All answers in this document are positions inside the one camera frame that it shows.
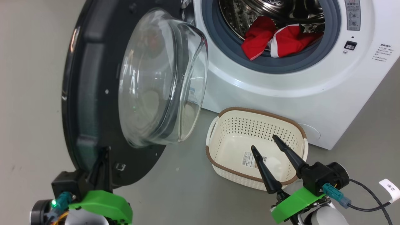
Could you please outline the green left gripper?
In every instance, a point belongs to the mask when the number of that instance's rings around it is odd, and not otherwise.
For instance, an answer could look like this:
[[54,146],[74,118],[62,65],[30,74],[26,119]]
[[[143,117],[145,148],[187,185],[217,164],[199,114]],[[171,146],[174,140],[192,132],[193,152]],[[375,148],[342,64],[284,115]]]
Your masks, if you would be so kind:
[[[105,147],[98,156],[88,175],[91,191],[80,202],[71,203],[69,209],[84,209],[116,221],[117,225],[132,225],[133,210],[125,198],[113,192],[112,172],[110,167],[110,147]],[[95,190],[101,174],[101,188]]]

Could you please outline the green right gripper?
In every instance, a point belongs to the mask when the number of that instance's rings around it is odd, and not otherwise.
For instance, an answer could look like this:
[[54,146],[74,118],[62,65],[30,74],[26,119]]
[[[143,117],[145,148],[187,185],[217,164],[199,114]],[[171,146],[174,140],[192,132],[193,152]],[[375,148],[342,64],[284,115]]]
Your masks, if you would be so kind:
[[[281,152],[284,152],[292,166],[296,170],[296,176],[302,178],[302,170],[309,165],[297,153],[295,153],[279,136],[273,134],[272,138]],[[273,174],[269,171],[263,161],[262,155],[258,149],[252,145],[251,151],[255,159],[255,163],[261,174],[261,178],[268,194],[275,194],[282,191],[281,182],[277,181]],[[330,198],[323,192],[315,193],[309,191],[306,187],[302,187],[288,196],[272,209],[272,217],[277,224],[284,221],[290,221],[293,225],[312,225],[311,215],[306,219],[302,218],[302,214],[310,211],[312,208],[320,208],[330,203]]]

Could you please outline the black round glass washer door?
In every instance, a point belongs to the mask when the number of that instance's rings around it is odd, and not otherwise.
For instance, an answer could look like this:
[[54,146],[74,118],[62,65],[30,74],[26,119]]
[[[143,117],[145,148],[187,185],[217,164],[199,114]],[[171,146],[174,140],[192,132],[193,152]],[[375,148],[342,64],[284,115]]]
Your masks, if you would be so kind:
[[103,150],[110,184],[136,183],[193,132],[208,78],[206,35],[183,0],[86,0],[62,85],[66,145],[87,174]]

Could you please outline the red and white garment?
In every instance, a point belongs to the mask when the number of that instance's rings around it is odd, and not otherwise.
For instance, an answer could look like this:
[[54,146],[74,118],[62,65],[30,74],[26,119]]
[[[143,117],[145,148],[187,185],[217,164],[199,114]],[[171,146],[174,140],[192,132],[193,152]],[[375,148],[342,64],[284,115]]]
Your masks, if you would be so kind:
[[304,32],[300,24],[290,24],[277,29],[269,17],[257,17],[245,34],[241,48],[253,61],[269,47],[272,58],[283,58],[304,50],[310,43],[323,36],[323,32]]

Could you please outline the white barcode shipping label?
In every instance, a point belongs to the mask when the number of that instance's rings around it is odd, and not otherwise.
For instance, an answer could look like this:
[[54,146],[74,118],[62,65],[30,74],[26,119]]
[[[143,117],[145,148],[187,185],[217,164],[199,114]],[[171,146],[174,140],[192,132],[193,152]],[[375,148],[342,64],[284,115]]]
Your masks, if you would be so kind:
[[248,168],[258,169],[258,165],[256,163],[253,153],[248,151],[244,152],[241,165],[246,166]]

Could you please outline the cream perforated laundry basket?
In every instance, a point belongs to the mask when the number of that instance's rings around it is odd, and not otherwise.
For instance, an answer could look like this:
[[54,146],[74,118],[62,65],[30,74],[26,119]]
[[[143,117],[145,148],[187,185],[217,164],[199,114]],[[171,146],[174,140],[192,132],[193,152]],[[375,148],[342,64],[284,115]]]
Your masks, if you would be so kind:
[[299,124],[277,114],[240,107],[227,108],[212,121],[206,136],[206,155],[221,177],[265,191],[258,168],[241,165],[244,152],[251,152],[254,145],[285,188],[298,178],[289,159],[276,146],[273,134],[306,161],[309,144]]

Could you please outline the white front-load washing machine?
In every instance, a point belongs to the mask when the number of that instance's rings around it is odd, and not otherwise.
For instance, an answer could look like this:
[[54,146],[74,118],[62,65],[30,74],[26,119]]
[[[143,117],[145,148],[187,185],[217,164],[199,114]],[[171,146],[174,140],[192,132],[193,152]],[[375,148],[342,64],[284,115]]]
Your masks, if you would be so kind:
[[196,27],[205,34],[209,71],[203,107],[259,109],[314,127],[311,143],[332,149],[400,58],[400,0],[360,0],[360,31],[347,30],[344,0],[339,37],[315,65],[297,72],[257,72],[223,56],[204,24],[201,2],[193,0]]

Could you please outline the steel washer drum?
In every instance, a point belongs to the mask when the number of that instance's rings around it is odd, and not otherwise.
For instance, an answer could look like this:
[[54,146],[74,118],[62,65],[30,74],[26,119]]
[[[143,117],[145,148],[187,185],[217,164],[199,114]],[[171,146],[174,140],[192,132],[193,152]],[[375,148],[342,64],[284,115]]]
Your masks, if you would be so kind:
[[300,24],[304,33],[325,29],[318,0],[218,0],[218,5],[226,24],[241,40],[258,17],[270,18],[277,30],[292,24]]

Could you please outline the grey warning sticker label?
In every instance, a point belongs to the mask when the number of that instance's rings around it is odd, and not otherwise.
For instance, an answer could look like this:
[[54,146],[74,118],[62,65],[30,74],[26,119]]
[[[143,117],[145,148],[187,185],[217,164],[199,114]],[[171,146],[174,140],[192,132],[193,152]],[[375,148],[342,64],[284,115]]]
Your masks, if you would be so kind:
[[360,31],[361,6],[360,0],[344,0],[346,10],[347,30]]

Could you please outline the metal door hinge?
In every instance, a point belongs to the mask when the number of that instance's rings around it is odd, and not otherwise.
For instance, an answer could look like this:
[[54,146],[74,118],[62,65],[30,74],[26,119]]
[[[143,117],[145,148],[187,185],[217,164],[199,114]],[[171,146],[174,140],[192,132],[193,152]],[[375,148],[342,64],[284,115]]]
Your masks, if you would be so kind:
[[183,21],[196,26],[193,0],[181,0],[180,14]]

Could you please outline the round white drain filter cover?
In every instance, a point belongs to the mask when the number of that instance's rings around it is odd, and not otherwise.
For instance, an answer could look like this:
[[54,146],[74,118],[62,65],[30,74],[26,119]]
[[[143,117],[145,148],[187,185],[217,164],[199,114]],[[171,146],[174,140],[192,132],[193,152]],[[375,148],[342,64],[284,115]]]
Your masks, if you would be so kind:
[[299,125],[305,131],[306,138],[307,138],[309,143],[315,143],[320,139],[321,134],[314,127],[312,127],[310,125],[307,125],[307,124],[303,124],[303,123],[299,123]]

